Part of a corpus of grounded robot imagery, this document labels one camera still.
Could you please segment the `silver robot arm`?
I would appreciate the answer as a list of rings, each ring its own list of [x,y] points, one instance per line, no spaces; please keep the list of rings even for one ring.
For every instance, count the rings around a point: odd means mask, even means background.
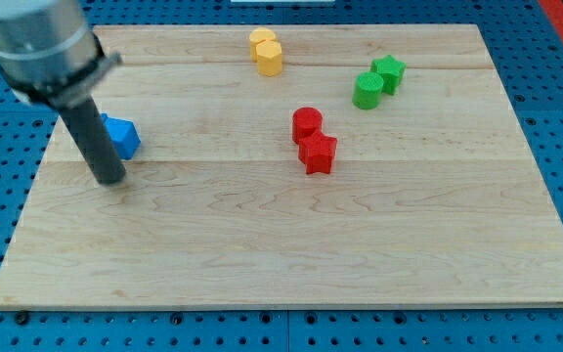
[[[0,0],[0,67],[24,102],[55,110],[91,98],[122,64],[106,54],[76,0]]]

